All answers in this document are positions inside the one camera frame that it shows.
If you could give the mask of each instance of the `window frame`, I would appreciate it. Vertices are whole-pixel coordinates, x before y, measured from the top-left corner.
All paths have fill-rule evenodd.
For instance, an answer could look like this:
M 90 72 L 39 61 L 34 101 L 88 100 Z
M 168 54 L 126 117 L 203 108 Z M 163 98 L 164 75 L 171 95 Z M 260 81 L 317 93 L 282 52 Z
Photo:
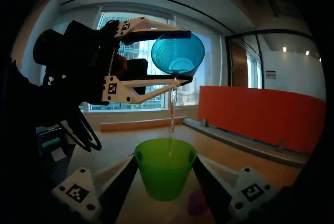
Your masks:
M 95 20 L 95 23 L 94 25 L 96 25 L 96 28 L 99 28 L 101 23 L 102 23 L 102 20 L 103 20 L 103 16 L 105 13 L 107 12 L 113 12 L 113 13 L 137 13 L 139 14 L 139 17 L 141 15 L 145 16 L 145 17 L 158 17 L 158 18 L 161 18 L 161 19 L 166 19 L 167 21 L 167 24 L 170 24 L 170 25 L 176 25 L 176 15 L 172 15 L 170 13 L 164 13 L 164 12 L 161 12 L 161 11 L 154 11 L 152 14 L 148 14 L 147 11 L 150 11 L 150 10 L 146 10 L 146 9 L 142 9 L 142 8 L 135 8 L 135 7 L 126 7 L 126 6 L 121 6 L 123 7 L 124 9 L 122 8 L 118 8 L 118 6 L 112 6 L 112 7 L 109 7 L 107 6 L 106 8 L 103 6 L 102 9 L 100 10 L 99 12 L 99 15 L 96 17 L 96 20 Z M 177 16 L 178 18 L 182 18 L 182 19 L 188 19 L 187 16 Z M 206 25 L 206 24 L 203 24 L 201 23 L 200 21 L 197 21 L 196 20 L 196 23 L 199 25 L 199 26 L 203 26 L 203 27 L 208 27 L 209 30 L 212 30 L 213 28 L 211 28 L 210 26 Z M 220 62 L 222 62 L 222 46 L 221 46 L 221 38 L 222 38 L 222 35 L 221 35 L 221 32 L 219 31 L 216 31 L 214 30 L 218 36 L 219 36 L 219 39 L 220 39 L 220 57 L 221 57 L 221 60 Z M 170 103 L 169 103 L 169 98 L 170 98 L 170 92 L 166 92 L 164 94 L 164 106 L 161 107 L 161 108 L 143 108 L 143 109 L 113 109 L 113 110 L 96 110 L 96 109 L 91 109 L 91 105 L 88 104 L 87 102 L 84 102 L 83 104 L 83 110 L 82 112 L 88 112 L 88 113 L 122 113 L 122 112 L 158 112 L 158 111 L 166 111 L 166 110 L 169 110 L 170 109 Z M 175 109 L 180 109 L 180 110 L 183 110 L 183 109 L 189 109 L 189 110 L 192 110 L 192 109 L 198 109 L 198 104 L 194 104 L 194 105 L 178 105 L 178 106 L 175 106 Z

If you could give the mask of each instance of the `orange wall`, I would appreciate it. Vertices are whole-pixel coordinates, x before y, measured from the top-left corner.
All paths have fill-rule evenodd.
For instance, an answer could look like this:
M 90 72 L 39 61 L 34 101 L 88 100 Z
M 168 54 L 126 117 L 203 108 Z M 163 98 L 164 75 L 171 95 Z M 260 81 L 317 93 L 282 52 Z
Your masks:
M 244 87 L 200 87 L 198 120 L 273 145 L 311 153 L 324 127 L 326 102 L 307 95 Z

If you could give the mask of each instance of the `windowsill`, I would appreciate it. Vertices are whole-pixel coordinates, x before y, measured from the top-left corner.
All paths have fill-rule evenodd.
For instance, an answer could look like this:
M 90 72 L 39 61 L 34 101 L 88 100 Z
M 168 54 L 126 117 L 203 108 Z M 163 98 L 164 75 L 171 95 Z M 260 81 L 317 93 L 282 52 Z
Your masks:
M 198 109 L 198 105 L 179 106 L 175 108 L 175 110 L 193 110 L 193 109 Z M 152 108 L 152 109 L 89 110 L 88 112 L 83 112 L 83 113 L 127 113 L 127 112 L 144 113 L 144 112 L 163 112 L 163 111 L 169 111 L 169 109 Z

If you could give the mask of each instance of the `white wall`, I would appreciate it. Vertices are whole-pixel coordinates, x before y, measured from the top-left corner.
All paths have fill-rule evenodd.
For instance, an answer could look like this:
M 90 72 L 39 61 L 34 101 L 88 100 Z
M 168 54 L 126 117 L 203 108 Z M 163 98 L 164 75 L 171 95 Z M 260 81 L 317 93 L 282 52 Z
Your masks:
M 317 56 L 296 51 L 272 51 L 259 36 L 264 88 L 295 92 L 326 100 L 324 72 Z M 276 79 L 267 79 L 266 71 L 276 71 Z
M 39 35 L 52 28 L 58 13 L 57 0 L 43 0 L 27 17 L 14 43 L 12 59 L 17 61 L 21 73 L 36 85 L 40 85 L 41 65 L 33 60 L 33 48 Z
M 53 29 L 63 34 L 68 24 L 73 20 L 92 29 L 96 29 L 100 11 L 101 6 L 99 5 L 85 6 L 63 11 L 56 18 Z

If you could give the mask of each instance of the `window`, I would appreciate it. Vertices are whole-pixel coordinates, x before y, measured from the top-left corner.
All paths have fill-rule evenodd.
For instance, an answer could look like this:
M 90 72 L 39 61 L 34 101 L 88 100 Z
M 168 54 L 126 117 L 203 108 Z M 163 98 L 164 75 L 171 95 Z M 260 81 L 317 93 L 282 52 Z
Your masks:
M 142 17 L 142 16 L 145 16 L 146 18 L 153 20 L 153 21 L 157 21 L 161 23 L 168 23 L 167 19 L 147 16 L 143 14 L 103 12 L 97 29 L 102 28 L 109 20 L 119 20 L 122 22 L 122 21 L 130 20 L 130 19 Z M 146 59 L 148 62 L 147 74 L 163 75 L 165 73 L 160 71 L 152 62 L 151 50 L 152 50 L 154 42 L 155 40 L 140 41 L 140 42 L 135 42 L 134 44 L 129 45 L 129 46 L 126 46 L 121 42 L 119 50 L 118 50 L 118 54 L 124 56 L 128 60 Z M 163 87 L 163 85 L 146 87 L 146 93 L 149 93 L 161 87 Z M 89 108 L 90 108 L 90 111 L 91 110 L 120 110 L 120 109 L 159 109 L 159 108 L 165 108 L 165 99 L 166 99 L 166 94 L 161 94 L 141 104 L 111 102 L 107 106 L 90 105 Z
M 200 86 L 203 85 L 220 85 L 220 76 L 222 70 L 221 62 L 221 46 L 220 34 L 207 26 L 197 22 L 192 22 L 191 19 L 182 19 L 173 17 L 174 19 L 161 18 L 157 16 L 144 15 L 139 13 L 129 12 L 102 12 L 99 19 L 97 29 L 103 27 L 109 20 L 125 21 L 132 18 L 146 17 L 150 20 L 176 25 L 188 30 L 191 30 L 202 42 L 205 47 L 205 57 L 201 65 L 198 67 L 192 83 L 178 88 L 176 106 L 191 106 L 197 105 L 199 101 Z M 155 40 L 140 41 L 132 45 L 125 46 L 120 43 L 118 54 L 131 59 L 146 59 L 148 61 L 147 74 L 164 75 L 166 73 L 160 71 L 154 64 L 151 58 L 151 50 Z M 163 87 L 163 85 L 146 87 L 146 93 Z M 112 111 L 112 110 L 161 110 L 169 107 L 169 94 L 165 93 L 152 98 L 142 104 L 127 104 L 111 102 L 107 106 L 89 105 L 88 111 Z
M 262 88 L 261 85 L 261 65 L 247 54 L 248 87 Z
M 204 60 L 193 76 L 192 82 L 177 89 L 176 106 L 197 105 L 200 86 L 220 85 L 222 68 L 220 35 L 191 19 L 176 17 L 175 25 L 190 30 L 204 45 Z

